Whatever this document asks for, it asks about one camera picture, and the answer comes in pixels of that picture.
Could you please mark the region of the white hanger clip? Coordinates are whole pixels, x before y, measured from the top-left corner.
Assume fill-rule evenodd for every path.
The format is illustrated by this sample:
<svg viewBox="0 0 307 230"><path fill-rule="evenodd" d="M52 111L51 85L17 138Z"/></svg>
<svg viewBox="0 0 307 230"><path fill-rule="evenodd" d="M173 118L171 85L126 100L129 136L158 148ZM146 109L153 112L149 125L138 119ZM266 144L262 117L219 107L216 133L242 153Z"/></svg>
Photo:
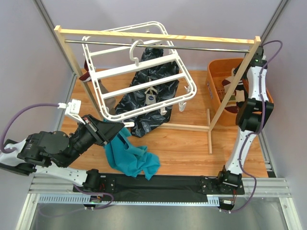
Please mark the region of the white hanger clip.
<svg viewBox="0 0 307 230"><path fill-rule="evenodd" d="M133 127L134 126L134 122L123 122L124 127Z"/></svg>

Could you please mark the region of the beige maroon-cuffed sock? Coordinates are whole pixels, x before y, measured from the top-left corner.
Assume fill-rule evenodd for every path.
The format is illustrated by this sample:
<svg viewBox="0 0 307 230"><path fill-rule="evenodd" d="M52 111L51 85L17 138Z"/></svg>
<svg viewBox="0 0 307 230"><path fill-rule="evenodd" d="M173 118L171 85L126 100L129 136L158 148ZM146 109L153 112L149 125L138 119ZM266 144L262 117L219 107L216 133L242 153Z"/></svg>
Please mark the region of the beige maroon-cuffed sock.
<svg viewBox="0 0 307 230"><path fill-rule="evenodd" d="M84 66L83 67L84 67L86 72L79 78L79 80L81 80L82 82L90 82L90 81L92 81L86 60L84 61ZM105 86L101 83L100 80L98 81L98 84L99 84L100 90L101 90L101 92L103 94L109 93L109 91L105 88ZM107 98L105 100L105 105L106 105L106 107L108 109L108 112L111 115L115 114L115 103L116 103L115 97Z"/></svg>

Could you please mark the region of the white plastic clip hanger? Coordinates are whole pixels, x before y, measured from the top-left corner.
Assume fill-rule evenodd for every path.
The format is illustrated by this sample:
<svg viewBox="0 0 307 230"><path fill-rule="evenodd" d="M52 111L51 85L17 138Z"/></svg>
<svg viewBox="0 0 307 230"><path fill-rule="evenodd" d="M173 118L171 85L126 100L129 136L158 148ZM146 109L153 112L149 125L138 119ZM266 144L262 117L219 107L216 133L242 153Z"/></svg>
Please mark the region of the white plastic clip hanger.
<svg viewBox="0 0 307 230"><path fill-rule="evenodd" d="M111 122L140 122L149 116L169 117L172 106L182 112L197 86L180 58L169 34L160 22L151 21L104 30L128 44L112 43L111 48L92 51L97 42L82 38L83 54L91 77L100 113ZM97 70L93 59L111 54L129 55L130 64Z"/></svg>

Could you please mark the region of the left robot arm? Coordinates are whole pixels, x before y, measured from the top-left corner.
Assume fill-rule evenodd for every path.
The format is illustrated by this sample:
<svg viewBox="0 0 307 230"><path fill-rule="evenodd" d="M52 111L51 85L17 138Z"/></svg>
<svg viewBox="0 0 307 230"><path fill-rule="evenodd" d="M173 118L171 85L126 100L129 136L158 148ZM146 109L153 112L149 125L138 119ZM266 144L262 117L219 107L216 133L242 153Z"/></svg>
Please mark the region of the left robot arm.
<svg viewBox="0 0 307 230"><path fill-rule="evenodd" d="M80 170L70 165L92 145L104 147L124 127L122 122L105 122L84 115L75 132L41 131L29 135L21 142L5 142L11 153L1 153L3 170L29 176L44 174L61 178L83 188L86 192L100 192L101 174L98 169Z"/></svg>

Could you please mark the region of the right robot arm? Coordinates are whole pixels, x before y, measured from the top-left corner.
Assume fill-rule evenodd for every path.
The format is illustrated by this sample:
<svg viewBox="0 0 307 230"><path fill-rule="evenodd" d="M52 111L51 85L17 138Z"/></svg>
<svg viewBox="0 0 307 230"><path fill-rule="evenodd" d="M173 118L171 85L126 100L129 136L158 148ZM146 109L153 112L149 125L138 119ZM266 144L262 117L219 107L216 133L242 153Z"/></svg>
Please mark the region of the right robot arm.
<svg viewBox="0 0 307 230"><path fill-rule="evenodd" d="M222 193L233 194L242 187L242 173L249 148L274 109L266 91L267 68L264 49L259 46L246 70L248 98L236 116L238 133L234 149L217 177L216 187Z"/></svg>

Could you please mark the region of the teal towel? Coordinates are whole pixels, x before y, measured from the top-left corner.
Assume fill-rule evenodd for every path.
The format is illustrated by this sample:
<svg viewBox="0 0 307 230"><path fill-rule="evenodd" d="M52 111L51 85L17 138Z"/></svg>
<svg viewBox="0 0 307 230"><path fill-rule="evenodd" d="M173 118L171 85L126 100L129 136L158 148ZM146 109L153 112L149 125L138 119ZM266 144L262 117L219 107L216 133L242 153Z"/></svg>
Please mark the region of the teal towel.
<svg viewBox="0 0 307 230"><path fill-rule="evenodd" d="M109 166L126 176L137 177L144 173L150 180L160 168L159 157L148 151L147 146L134 146L129 141L131 136L127 128L121 131L105 145L105 155Z"/></svg>

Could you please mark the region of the dark patterned shorts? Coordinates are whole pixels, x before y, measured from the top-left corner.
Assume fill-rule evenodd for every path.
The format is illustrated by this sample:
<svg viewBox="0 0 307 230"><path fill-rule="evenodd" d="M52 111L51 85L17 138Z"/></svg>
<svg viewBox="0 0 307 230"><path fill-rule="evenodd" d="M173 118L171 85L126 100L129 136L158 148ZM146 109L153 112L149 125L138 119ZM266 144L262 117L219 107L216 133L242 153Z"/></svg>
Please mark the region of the dark patterned shorts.
<svg viewBox="0 0 307 230"><path fill-rule="evenodd" d="M179 74L179 66L177 63L175 61L167 62L162 65L135 72L130 86L136 86L176 74ZM175 97L178 85L179 81L174 80L147 89L127 93L115 107L115 112L119 115L147 105L172 99ZM166 107L165 110L166 113L164 115L162 115L159 110L155 110L127 119L126 122L134 122L134 126L131 128L131 134L141 138L161 124L169 122L172 106Z"/></svg>

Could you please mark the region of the wooden clothes rack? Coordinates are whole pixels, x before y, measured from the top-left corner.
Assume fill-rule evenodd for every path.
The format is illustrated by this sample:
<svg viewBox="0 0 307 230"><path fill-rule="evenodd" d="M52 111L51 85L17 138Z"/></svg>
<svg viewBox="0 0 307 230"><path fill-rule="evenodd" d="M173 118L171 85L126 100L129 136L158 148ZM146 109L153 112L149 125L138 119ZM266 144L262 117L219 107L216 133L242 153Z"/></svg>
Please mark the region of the wooden clothes rack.
<svg viewBox="0 0 307 230"><path fill-rule="evenodd" d="M81 35L86 76L93 87L83 82L87 93L100 117L109 122L120 122L131 128L133 136L142 138L170 120L172 107L177 104L184 111L186 102L197 93L197 86L173 45L174 39L244 44L250 48L243 65L251 61L260 46L261 39L254 40L184 36L168 34L161 27L159 34L137 33L137 25L116 30L73 30L57 25L54 32L78 77L84 76L74 57L70 42L65 35ZM99 55L128 50L131 64L97 71L88 48L91 36L117 36L133 38L127 45L113 45L111 49L99 51Z"/></svg>

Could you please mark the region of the orange laundry basket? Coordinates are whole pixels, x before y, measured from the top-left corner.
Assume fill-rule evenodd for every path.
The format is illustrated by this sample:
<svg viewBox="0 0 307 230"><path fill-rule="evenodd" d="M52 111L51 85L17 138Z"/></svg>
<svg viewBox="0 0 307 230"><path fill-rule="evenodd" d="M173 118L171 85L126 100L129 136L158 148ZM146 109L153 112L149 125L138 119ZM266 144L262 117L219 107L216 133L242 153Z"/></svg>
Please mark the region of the orange laundry basket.
<svg viewBox="0 0 307 230"><path fill-rule="evenodd" d="M241 58L231 58L231 59L218 59L214 60L208 64L208 76L206 80L206 84L208 87L208 91L211 96L212 104L215 109L215 116L211 121L209 126L209 130L213 130L213 127L216 123L219 123L224 126L235 126L236 125L236 116L238 113L234 114L227 110L225 110L225 106L229 101L235 87L241 78L246 78L246 70L247 68L243 68L244 60ZM230 85L229 91L225 94L222 102L219 99L219 95L224 93L222 80L231 76L232 68L236 68L235 77ZM273 103L273 100L267 91L268 98L270 102Z"/></svg>

